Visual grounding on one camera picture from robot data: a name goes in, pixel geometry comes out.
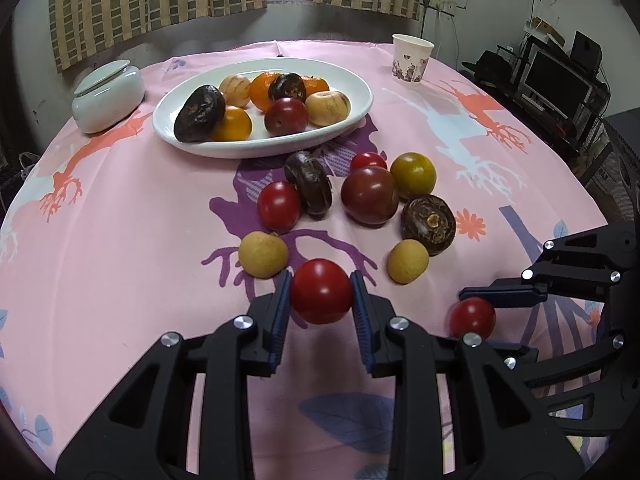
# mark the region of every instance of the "dark red tomato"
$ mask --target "dark red tomato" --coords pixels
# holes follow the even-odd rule
[[[285,233],[300,219],[300,197],[289,182],[271,182],[258,196],[258,216],[271,231]]]
[[[364,152],[358,153],[351,159],[350,171],[366,168],[367,166],[377,166],[386,170],[385,159],[377,153]]]
[[[398,210],[396,181],[375,166],[351,171],[340,188],[340,199],[347,213],[364,225],[382,225]]]
[[[329,260],[309,260],[293,275],[291,307],[308,323],[322,325],[341,320],[353,304],[346,273]]]
[[[494,306],[482,298],[468,298],[457,303],[449,314],[449,333],[460,338],[474,332],[487,339],[495,328]]]
[[[304,132],[308,124],[305,104],[293,97],[278,99],[264,115],[264,127],[272,135],[298,134]]]

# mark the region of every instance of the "orange fruit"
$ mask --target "orange fruit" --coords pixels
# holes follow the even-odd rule
[[[327,84],[327,82],[319,77],[303,75],[302,82],[305,84],[307,97],[318,92],[326,92],[329,89],[329,85]]]
[[[228,106],[222,122],[213,131],[212,140],[218,142],[245,140],[251,135],[253,127],[247,112],[236,106]]]
[[[263,72],[249,85],[249,99],[263,112],[266,112],[273,104],[273,101],[269,99],[269,86],[279,75],[279,72]]]

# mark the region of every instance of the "yellow tomato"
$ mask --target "yellow tomato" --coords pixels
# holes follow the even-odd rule
[[[396,180],[402,200],[431,194],[436,186],[436,169],[420,153],[403,153],[394,160],[389,171]]]
[[[225,117],[213,131],[212,140],[219,142],[245,140],[251,135],[252,128],[251,117],[247,112],[236,106],[228,106],[226,107]]]

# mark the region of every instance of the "jar lid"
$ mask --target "jar lid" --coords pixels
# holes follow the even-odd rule
[[[130,64],[131,62],[127,59],[119,59],[96,68],[87,77],[82,79],[78,88],[76,88],[74,95],[78,97],[93,90],[104,83],[107,79],[126,69]]]

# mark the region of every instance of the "power outlet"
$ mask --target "power outlet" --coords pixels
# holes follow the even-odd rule
[[[429,0],[429,8],[439,10],[449,16],[455,16],[458,3],[456,0]]]
[[[442,12],[448,14],[449,16],[456,15],[456,9],[458,8],[458,3],[456,0],[446,0],[443,5]]]
[[[442,12],[444,10],[444,0],[429,0],[429,8]]]

